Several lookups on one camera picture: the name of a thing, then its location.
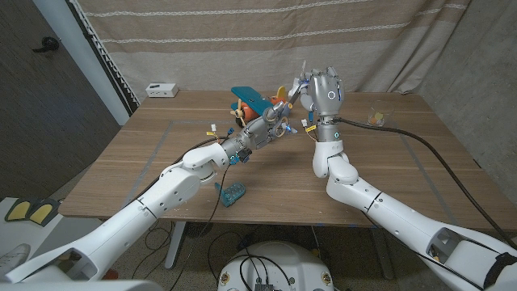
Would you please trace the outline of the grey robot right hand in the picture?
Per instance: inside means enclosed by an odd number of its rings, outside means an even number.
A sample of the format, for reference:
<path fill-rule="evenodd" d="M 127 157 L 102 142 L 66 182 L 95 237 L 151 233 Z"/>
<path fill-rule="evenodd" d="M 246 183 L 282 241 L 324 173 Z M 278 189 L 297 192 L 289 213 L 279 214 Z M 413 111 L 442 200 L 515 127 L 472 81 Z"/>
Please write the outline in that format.
<path fill-rule="evenodd" d="M 339 114 L 344 100 L 343 82 L 335 69 L 312 69 L 301 75 L 302 106 L 317 117 L 317 139 L 339 141 L 338 126 L 333 119 Z"/>

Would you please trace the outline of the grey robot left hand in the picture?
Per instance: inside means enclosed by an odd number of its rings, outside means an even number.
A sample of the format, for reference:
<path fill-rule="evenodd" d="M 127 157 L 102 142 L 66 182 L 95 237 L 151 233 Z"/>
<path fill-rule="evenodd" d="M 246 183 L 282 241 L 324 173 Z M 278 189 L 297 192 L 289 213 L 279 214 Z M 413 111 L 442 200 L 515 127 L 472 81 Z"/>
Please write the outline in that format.
<path fill-rule="evenodd" d="M 266 108 L 259 118 L 248 123 L 235 137 L 224 141 L 221 146 L 228 155 L 229 163 L 246 163 L 252 150 L 258 150 L 284 134 L 296 133 L 288 120 L 291 109 L 291 103 L 280 101 Z"/>

